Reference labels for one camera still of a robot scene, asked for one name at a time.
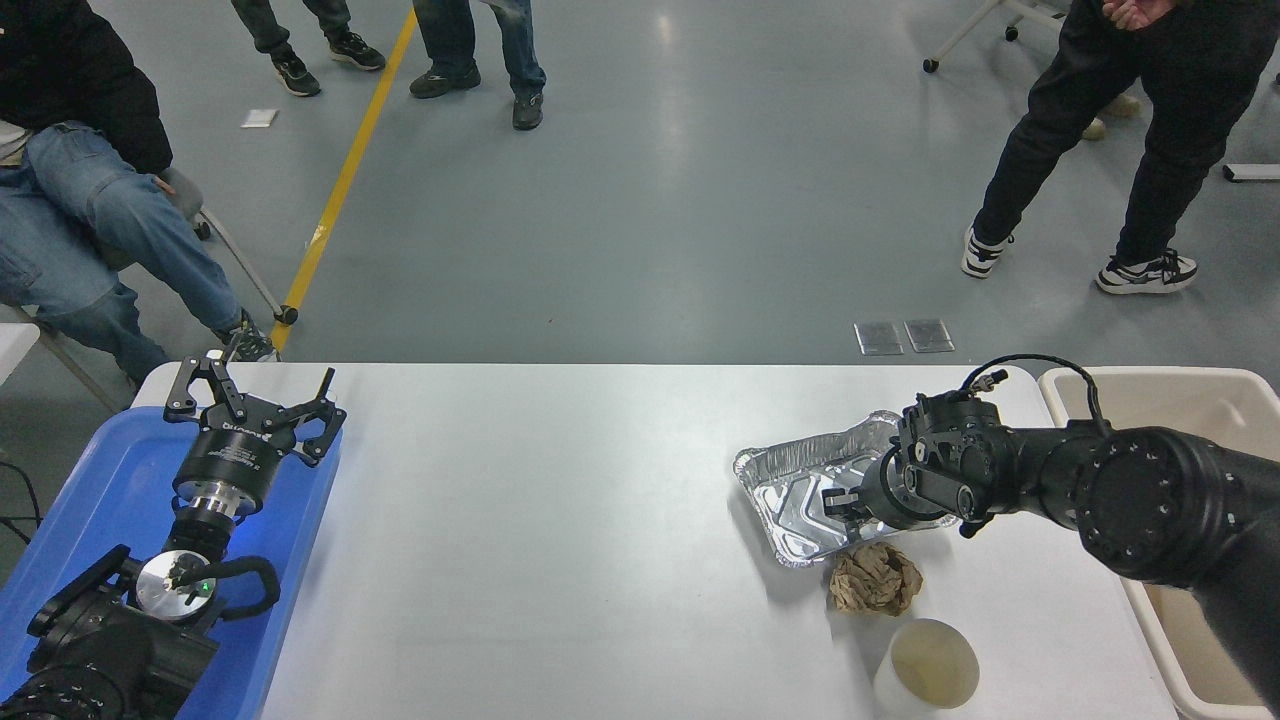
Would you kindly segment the person's hand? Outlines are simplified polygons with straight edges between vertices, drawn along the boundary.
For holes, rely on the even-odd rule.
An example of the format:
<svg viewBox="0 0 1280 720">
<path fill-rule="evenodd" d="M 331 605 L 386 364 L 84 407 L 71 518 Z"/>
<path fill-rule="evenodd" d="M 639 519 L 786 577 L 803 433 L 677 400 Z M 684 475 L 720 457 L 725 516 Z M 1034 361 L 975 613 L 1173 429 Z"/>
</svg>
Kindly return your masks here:
<svg viewBox="0 0 1280 720">
<path fill-rule="evenodd" d="M 1117 29 L 1137 32 L 1151 27 L 1178 5 L 1179 1 L 1169 0 L 1103 1 L 1102 13 Z"/>
</svg>

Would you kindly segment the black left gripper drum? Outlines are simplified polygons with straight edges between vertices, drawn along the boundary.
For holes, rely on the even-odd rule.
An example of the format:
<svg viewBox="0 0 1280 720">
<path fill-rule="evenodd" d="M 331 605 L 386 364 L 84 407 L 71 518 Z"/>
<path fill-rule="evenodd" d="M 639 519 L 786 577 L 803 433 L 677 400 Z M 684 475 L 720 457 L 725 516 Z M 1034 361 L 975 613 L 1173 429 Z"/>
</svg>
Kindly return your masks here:
<svg viewBox="0 0 1280 720">
<path fill-rule="evenodd" d="M 238 419 L 224 406 L 206 407 L 200 432 L 182 462 L 173 489 L 188 502 L 233 489 L 239 505 L 264 505 L 285 454 L 293 448 L 293 430 L 250 409 Z"/>
</svg>

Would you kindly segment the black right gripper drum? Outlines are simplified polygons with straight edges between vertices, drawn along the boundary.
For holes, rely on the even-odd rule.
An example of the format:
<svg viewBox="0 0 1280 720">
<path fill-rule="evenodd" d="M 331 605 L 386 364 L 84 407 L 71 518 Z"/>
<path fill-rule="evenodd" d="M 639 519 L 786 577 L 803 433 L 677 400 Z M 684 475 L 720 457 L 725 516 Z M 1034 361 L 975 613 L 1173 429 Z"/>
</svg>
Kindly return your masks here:
<svg viewBox="0 0 1280 720">
<path fill-rule="evenodd" d="M 936 510 L 908 492 L 899 454 L 900 447 L 890 447 L 868 465 L 859 488 L 859 500 L 878 521 L 899 530 L 909 530 L 934 521 Z"/>
</svg>

